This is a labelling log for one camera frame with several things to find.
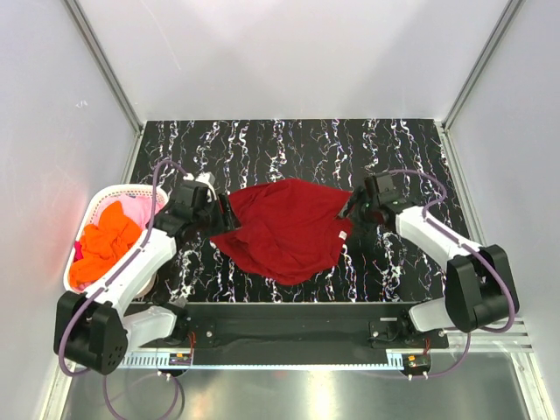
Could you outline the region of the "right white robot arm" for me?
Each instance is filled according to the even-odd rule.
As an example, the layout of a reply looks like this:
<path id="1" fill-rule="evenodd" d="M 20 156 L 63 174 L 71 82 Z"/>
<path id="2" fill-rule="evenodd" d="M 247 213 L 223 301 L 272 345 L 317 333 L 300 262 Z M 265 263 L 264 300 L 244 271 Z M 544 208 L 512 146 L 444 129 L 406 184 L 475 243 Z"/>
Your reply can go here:
<path id="1" fill-rule="evenodd" d="M 434 201 L 420 206 L 405 198 L 394 175 L 386 171 L 365 178 L 337 217 L 386 228 L 420 248 L 445 274 L 444 297 L 412 305 L 397 317 L 388 337 L 371 340 L 416 347 L 431 333 L 507 332 L 520 304 L 506 250 L 483 246 L 447 227 L 431 215 Z"/>

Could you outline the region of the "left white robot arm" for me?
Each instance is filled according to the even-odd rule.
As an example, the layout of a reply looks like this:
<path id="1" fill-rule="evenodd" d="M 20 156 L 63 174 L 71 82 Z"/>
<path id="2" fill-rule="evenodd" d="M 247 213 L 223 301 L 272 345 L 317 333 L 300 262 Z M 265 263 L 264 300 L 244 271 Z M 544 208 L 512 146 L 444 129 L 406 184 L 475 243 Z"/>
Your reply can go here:
<path id="1" fill-rule="evenodd" d="M 53 351 L 67 361 L 109 375 L 125 355 L 155 340 L 172 347 L 188 338 L 187 312 L 174 304 L 127 312 L 157 271 L 197 236 L 216 236 L 240 226 L 228 196 L 214 190 L 214 176 L 182 180 L 136 244 L 106 276 L 81 293 L 65 292 L 57 303 Z"/>

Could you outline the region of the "red t-shirt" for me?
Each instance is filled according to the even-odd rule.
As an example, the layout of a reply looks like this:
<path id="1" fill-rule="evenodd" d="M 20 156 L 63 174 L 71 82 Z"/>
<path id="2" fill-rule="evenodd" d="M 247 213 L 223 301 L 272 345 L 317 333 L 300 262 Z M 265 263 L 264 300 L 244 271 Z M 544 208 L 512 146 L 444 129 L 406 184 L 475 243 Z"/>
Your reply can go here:
<path id="1" fill-rule="evenodd" d="M 229 195 L 241 226 L 213 236 L 241 270 L 286 286 L 336 266 L 353 223 L 338 214 L 349 191 L 289 178 Z"/>

